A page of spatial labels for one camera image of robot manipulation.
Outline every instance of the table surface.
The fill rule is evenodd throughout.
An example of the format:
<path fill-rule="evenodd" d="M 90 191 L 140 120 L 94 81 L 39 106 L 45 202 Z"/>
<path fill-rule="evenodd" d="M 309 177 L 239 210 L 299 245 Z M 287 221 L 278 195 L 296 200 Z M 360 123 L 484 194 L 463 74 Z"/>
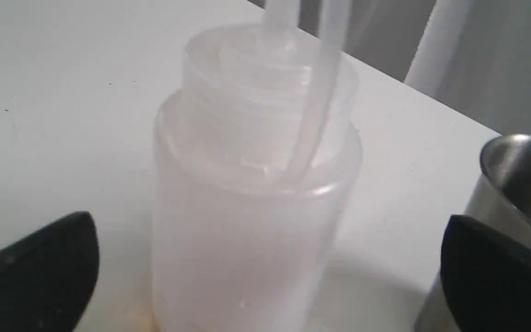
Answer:
<path fill-rule="evenodd" d="M 245 0 L 0 0 L 0 247 L 91 211 L 101 271 L 78 331 L 151 330 L 154 114 L 180 85 L 188 38 L 260 15 Z M 364 166 L 310 324 L 409 331 L 497 133 L 350 61 Z"/>

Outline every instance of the translucent plastic bottle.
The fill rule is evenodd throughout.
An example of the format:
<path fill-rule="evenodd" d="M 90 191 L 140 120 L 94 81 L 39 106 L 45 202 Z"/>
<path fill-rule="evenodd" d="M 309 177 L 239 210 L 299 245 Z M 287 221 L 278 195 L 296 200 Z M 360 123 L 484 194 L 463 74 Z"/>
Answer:
<path fill-rule="evenodd" d="M 152 264 L 162 332 L 298 332 L 358 176 L 358 78 L 345 60 L 308 171 L 284 176 L 319 43 L 294 27 L 272 47 L 263 29 L 194 36 L 183 86 L 159 109 Z"/>

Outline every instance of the black object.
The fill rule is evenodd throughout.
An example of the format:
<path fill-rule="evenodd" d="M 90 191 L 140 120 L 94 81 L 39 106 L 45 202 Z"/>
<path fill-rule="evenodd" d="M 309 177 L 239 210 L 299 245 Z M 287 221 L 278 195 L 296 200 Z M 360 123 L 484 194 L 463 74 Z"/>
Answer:
<path fill-rule="evenodd" d="M 531 332 L 531 250 L 468 216 L 452 216 L 440 278 L 462 332 Z"/>
<path fill-rule="evenodd" d="M 93 294 L 99 246 L 76 212 L 0 251 L 0 332 L 71 332 Z"/>

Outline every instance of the plastic squeeze bottle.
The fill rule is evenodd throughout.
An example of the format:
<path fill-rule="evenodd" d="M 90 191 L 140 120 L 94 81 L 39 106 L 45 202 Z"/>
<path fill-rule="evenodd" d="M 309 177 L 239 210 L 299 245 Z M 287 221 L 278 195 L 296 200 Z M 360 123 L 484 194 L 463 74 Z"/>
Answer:
<path fill-rule="evenodd" d="M 362 163 L 343 58 L 350 0 L 299 0 L 185 47 L 156 118 L 153 306 L 162 332 L 298 332 Z"/>

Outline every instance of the metal cup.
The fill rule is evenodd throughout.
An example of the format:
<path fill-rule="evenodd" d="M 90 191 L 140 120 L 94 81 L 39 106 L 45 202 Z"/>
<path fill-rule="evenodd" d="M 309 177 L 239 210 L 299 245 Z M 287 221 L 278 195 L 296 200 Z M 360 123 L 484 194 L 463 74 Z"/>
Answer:
<path fill-rule="evenodd" d="M 483 174 L 465 213 L 531 249 L 531 136 L 493 139 L 481 151 L 480 166 Z M 460 332 L 439 276 L 417 317 L 415 332 Z"/>

